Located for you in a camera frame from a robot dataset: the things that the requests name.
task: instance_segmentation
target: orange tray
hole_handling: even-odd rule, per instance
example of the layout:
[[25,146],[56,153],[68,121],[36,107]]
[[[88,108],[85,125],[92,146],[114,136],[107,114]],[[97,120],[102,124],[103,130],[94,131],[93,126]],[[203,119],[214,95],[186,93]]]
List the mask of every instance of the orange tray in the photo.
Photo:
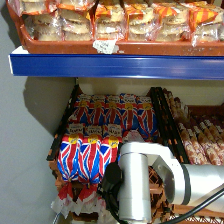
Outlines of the orange tray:
[[[93,41],[37,41],[33,40],[19,17],[9,6],[9,14],[15,23],[22,46],[33,54],[98,54]],[[224,42],[201,43],[193,47],[189,41],[183,42],[116,42],[116,54],[129,55],[176,55],[176,56],[223,56]]]

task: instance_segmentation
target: white wall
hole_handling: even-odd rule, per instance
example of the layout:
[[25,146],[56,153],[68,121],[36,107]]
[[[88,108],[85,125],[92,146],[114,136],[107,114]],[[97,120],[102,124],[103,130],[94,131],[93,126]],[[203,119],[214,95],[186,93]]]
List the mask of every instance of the white wall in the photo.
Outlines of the white wall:
[[[19,41],[4,1],[0,10],[0,223],[48,224],[57,192],[45,159],[73,79],[13,77],[7,56]],[[145,95],[150,86],[162,86],[186,104],[224,102],[223,81],[82,78],[80,84],[89,94]]]
[[56,188],[46,157],[74,81],[10,74],[8,54],[19,41],[4,2],[0,2],[0,223],[48,224],[55,217],[50,204]]

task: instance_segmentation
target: shelf price label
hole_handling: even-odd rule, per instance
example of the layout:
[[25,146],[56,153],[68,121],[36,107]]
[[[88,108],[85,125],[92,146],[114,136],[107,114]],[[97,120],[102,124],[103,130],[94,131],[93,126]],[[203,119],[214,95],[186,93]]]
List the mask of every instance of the shelf price label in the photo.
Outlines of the shelf price label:
[[93,47],[98,53],[112,54],[114,51],[116,40],[95,40]]

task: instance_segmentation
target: blue shelf edge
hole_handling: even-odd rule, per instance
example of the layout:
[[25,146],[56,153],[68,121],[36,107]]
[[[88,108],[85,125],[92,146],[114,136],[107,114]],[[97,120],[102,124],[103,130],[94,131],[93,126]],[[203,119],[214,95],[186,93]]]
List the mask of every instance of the blue shelf edge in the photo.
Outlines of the blue shelf edge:
[[12,53],[9,61],[15,76],[224,80],[224,56]]

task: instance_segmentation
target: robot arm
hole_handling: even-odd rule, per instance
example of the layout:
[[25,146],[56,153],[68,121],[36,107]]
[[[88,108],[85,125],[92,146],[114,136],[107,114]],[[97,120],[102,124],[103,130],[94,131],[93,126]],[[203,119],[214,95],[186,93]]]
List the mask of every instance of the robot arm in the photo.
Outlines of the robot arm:
[[[161,177],[172,204],[196,206],[224,185],[223,166],[180,164],[168,147],[154,143],[124,144],[119,166],[123,176],[117,196],[119,219],[131,222],[151,221],[148,166]],[[224,211],[224,196],[207,208]]]

